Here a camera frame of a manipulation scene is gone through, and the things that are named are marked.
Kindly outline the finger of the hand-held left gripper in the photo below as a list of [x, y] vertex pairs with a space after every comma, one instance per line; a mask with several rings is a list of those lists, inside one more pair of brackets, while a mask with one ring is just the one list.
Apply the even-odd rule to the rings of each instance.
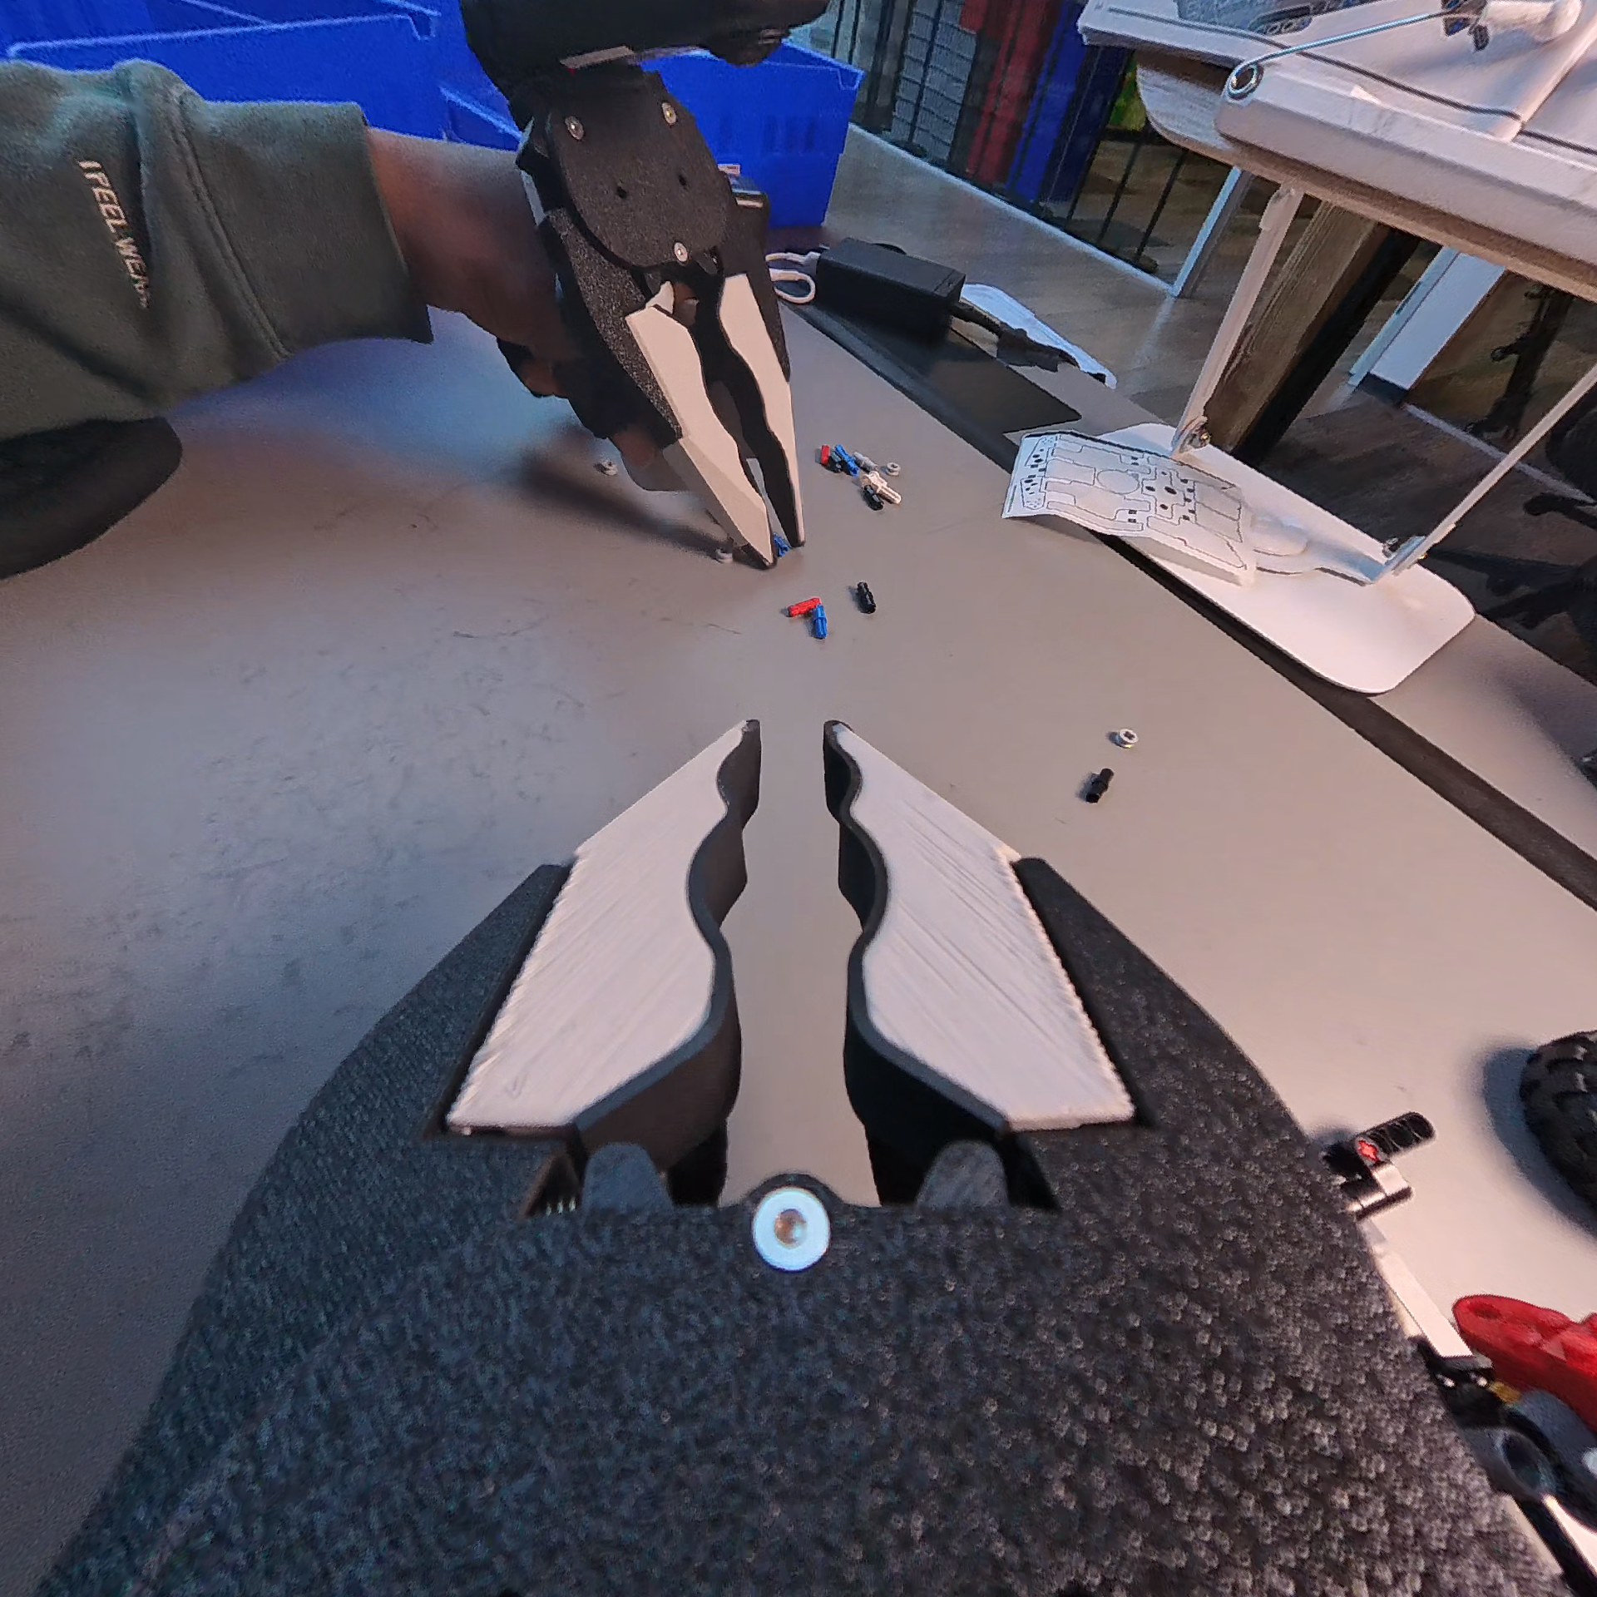
[[718, 382], [728, 394], [731, 431], [741, 449], [749, 483], [764, 493], [769, 521], [791, 549], [806, 544], [794, 396], [785, 367], [783, 326], [769, 326], [765, 305], [743, 271], [726, 273], [713, 306]]
[[749, 551], [761, 568], [770, 568], [770, 521], [764, 493], [749, 483], [741, 449], [731, 431], [731, 404], [718, 382], [713, 355], [722, 350], [713, 335], [713, 306], [697, 302], [688, 329], [674, 313], [674, 286], [628, 316], [628, 331], [674, 412], [674, 443], [662, 446], [680, 481], [697, 492], [718, 523]]

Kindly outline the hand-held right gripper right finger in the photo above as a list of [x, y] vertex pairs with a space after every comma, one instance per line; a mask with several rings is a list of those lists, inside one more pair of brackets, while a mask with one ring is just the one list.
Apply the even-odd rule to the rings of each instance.
[[1018, 853], [845, 723], [822, 730], [840, 887], [860, 919], [864, 1067], [997, 1136], [1130, 1122], [1132, 1095], [1018, 876]]

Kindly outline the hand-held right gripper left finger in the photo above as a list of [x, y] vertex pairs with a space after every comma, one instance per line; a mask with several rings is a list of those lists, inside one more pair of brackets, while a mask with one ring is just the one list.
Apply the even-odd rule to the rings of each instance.
[[584, 840], [470, 1057], [450, 1133], [705, 1140], [739, 1092], [728, 909], [764, 734], [747, 719]]

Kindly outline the white lego truck model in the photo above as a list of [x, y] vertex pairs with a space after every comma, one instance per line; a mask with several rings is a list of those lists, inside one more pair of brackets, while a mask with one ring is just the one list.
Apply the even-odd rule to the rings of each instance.
[[1376, 1225], [1413, 1194], [1398, 1158], [1433, 1140], [1417, 1110], [1311, 1144], [1360, 1227], [1387, 1304], [1496, 1496], [1573, 1593], [1595, 1593], [1595, 1318], [1496, 1292], [1439, 1307]]

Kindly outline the black lego tire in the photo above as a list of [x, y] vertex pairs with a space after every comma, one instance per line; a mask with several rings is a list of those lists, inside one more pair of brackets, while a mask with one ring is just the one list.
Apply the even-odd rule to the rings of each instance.
[[1573, 1031], [1531, 1050], [1517, 1096], [1551, 1167], [1595, 1209], [1595, 1031]]

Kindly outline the person's left hand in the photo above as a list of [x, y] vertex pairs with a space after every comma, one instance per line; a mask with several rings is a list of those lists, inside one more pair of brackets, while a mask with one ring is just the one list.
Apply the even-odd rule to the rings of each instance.
[[565, 396], [578, 350], [514, 155], [392, 130], [369, 130], [366, 143], [421, 299], [522, 347], [514, 373], [531, 394]]

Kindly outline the white sticker sheet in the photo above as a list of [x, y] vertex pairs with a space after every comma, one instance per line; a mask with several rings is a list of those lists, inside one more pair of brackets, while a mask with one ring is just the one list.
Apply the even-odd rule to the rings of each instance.
[[1172, 565], [1242, 590], [1258, 575], [1246, 500], [1205, 469], [1134, 446], [1075, 431], [1024, 434], [1003, 514], [1061, 515], [1102, 538], [1141, 540]]

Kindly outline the white booklet stand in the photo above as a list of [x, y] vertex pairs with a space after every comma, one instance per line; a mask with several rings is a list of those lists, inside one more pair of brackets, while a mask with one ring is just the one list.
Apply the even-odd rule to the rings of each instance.
[[[1578, 2], [1486, 2], [1483, 15], [1559, 37]], [[1229, 483], [1253, 510], [1258, 575], [1242, 590], [1125, 544], [1319, 680], [1363, 696], [1398, 688], [1466, 628], [1466, 597], [1429, 553], [1534, 446], [1595, 492], [1595, 369], [1430, 530], [1387, 544], [1212, 441], [1213, 392], [1306, 196], [1595, 302], [1595, 49], [1570, 70], [1471, 63], [1459, 49], [1357, 49], [1387, 29], [1238, 66], [1130, 47], [1155, 130], [1273, 178], [1277, 192], [1179, 423], [1102, 436]]]

